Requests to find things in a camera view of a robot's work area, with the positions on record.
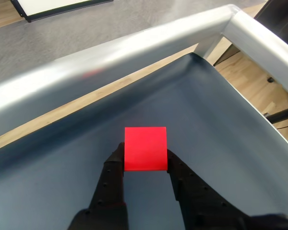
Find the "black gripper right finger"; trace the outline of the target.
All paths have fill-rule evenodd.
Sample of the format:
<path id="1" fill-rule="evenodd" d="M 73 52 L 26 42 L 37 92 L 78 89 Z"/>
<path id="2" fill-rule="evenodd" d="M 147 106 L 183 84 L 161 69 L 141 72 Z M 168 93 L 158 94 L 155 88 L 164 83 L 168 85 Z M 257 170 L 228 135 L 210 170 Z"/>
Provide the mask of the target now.
<path id="1" fill-rule="evenodd" d="M 168 170 L 187 230 L 246 230 L 249 216 L 229 203 L 176 154 L 168 150 Z"/>

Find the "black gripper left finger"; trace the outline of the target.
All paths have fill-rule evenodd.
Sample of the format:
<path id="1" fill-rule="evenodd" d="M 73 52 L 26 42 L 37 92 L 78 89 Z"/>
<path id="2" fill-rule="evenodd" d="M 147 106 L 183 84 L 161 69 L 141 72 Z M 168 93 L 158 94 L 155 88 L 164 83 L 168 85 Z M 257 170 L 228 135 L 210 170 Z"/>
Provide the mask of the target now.
<path id="1" fill-rule="evenodd" d="M 128 212 L 123 192 L 124 143 L 104 162 L 88 208 L 71 221 L 70 230 L 127 230 Z"/>

